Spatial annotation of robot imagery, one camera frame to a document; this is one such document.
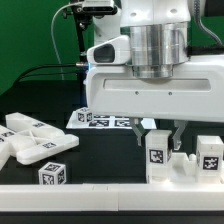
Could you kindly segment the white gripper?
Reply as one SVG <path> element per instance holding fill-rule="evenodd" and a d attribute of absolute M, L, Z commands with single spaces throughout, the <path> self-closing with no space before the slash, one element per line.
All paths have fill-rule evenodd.
<path fill-rule="evenodd" d="M 179 150 L 187 121 L 224 122 L 224 55 L 193 56 L 161 79 L 136 78 L 128 66 L 95 66 L 86 96 L 95 114 L 135 117 L 129 121 L 139 146 L 142 118 L 175 120 L 173 149 Z"/>

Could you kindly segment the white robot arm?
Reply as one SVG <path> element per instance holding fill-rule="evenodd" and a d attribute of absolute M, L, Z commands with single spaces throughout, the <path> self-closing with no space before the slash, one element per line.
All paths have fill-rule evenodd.
<path fill-rule="evenodd" d="M 121 0 L 121 35 L 90 48 L 86 96 L 98 115 L 175 122 L 175 149 L 189 121 L 224 123 L 224 54 L 190 56 L 190 17 L 200 0 Z"/>

